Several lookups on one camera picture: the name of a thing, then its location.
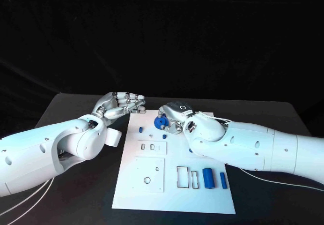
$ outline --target white board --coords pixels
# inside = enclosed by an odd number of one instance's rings
[[[130,115],[113,208],[235,214],[231,185],[228,182],[228,189],[222,188],[219,176],[221,172],[226,174],[225,164],[190,153],[183,133],[173,135],[159,130],[153,124],[156,117],[156,110],[147,110],[146,114]],[[138,154],[138,141],[167,142],[167,154],[146,155],[143,152]],[[143,178],[146,175],[143,172],[137,173],[138,158],[164,159],[163,192],[157,193],[157,189],[153,192],[146,190]],[[186,166],[189,169],[189,188],[177,187],[177,166]],[[216,185],[213,189],[205,188],[205,168],[213,169]],[[199,189],[193,189],[192,171],[198,171]]]

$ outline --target blue component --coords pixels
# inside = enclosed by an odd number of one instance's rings
[[[203,169],[203,175],[205,175],[205,188],[208,189],[215,188],[215,177],[210,168]]]
[[[167,126],[169,125],[169,120],[166,116],[162,116],[162,118],[156,118],[154,120],[154,126],[162,130],[162,125]]]
[[[221,173],[221,180],[222,180],[222,187],[223,187],[223,189],[228,189],[225,173],[223,172]]]

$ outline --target dark table surface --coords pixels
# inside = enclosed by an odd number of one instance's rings
[[[39,120],[38,127],[72,120],[91,113],[101,96],[58,94]],[[157,110],[179,98],[147,97],[147,109]],[[238,122],[264,125],[287,133],[310,135],[290,103],[185,99],[199,111]],[[26,224],[324,224],[324,192],[258,180],[226,165],[236,215],[120,210],[113,199],[120,171],[130,116],[121,117],[113,128],[123,132],[118,147],[105,146],[100,155],[75,165],[55,180],[42,201],[15,223]],[[280,172],[251,172],[264,179],[324,189],[316,181]],[[19,203],[36,190],[0,198],[0,212]],[[30,208],[45,189],[13,211],[0,217],[7,224]]]

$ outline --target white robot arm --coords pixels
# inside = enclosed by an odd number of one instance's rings
[[[110,92],[90,115],[0,139],[0,197],[25,191],[92,159],[121,132],[107,128],[127,113],[146,113],[144,96]]]
[[[166,104],[159,109],[159,118],[173,122],[162,125],[164,131],[183,131],[190,151],[199,156],[246,170],[291,173],[324,184],[323,138],[196,114],[185,102]]]

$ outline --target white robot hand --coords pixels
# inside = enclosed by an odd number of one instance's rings
[[[91,114],[0,139],[0,197],[25,191],[92,159],[121,132],[107,128],[127,113],[146,113],[144,96],[110,92]]]
[[[257,124],[210,117],[202,112],[195,114],[185,102],[170,102],[159,109],[154,124],[170,133],[183,131],[196,155],[246,170],[291,173],[324,184],[320,169],[324,168],[323,138],[287,134]]]

